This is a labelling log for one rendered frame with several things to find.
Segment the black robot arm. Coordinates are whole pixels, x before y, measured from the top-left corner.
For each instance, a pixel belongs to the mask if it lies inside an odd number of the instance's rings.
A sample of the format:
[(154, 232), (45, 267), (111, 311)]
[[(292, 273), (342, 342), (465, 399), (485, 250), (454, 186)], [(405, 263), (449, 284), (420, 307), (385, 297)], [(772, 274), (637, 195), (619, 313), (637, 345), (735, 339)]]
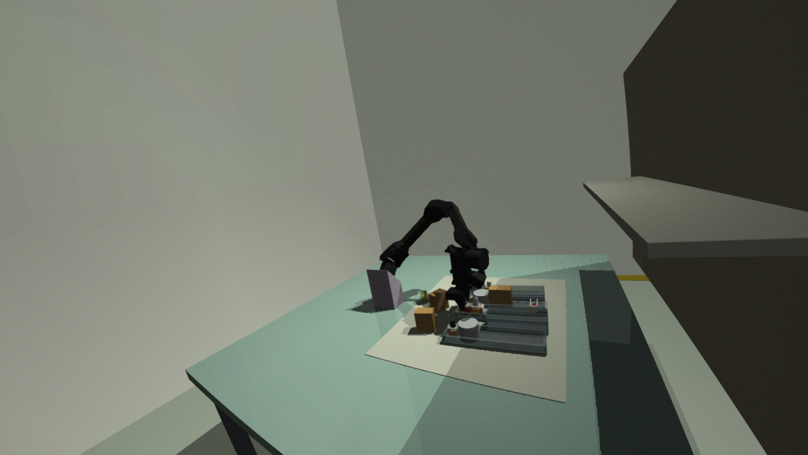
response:
[[(392, 243), (380, 255), (380, 260), (382, 260), (380, 270), (389, 271), (395, 275), (401, 263), (408, 257), (409, 247), (417, 238), (431, 224), (448, 217), (454, 226), (454, 239), (461, 247), (451, 244), (445, 252), (450, 253), (451, 265), (454, 269), (469, 267), (468, 273), (466, 271), (464, 273), (462, 285), (467, 285), (468, 282), (477, 289), (481, 289), (486, 279), (484, 270), (489, 265), (489, 251), (485, 248), (477, 248), (477, 238), (466, 227), (459, 208), (452, 201), (431, 200), (424, 209), (424, 216), (405, 234), (403, 239)], [(473, 271), (471, 267), (479, 270)]]

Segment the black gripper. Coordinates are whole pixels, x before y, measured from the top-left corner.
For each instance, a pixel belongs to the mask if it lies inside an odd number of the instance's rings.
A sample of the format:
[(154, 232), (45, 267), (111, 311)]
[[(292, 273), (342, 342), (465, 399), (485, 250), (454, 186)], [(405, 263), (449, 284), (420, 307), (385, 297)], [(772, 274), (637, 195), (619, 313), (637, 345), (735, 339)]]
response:
[(452, 273), (452, 285), (456, 285), (455, 287), (449, 287), (448, 291), (445, 293), (446, 300), (454, 300), (458, 306), (461, 308), (461, 311), (465, 311), (465, 300), (466, 302), (469, 301), (469, 293), (470, 289), (473, 287), (470, 283), (467, 282), (467, 285), (462, 285), (462, 279), (464, 277), (464, 273), (468, 273), (469, 267), (458, 267), (457, 269), (450, 270)]

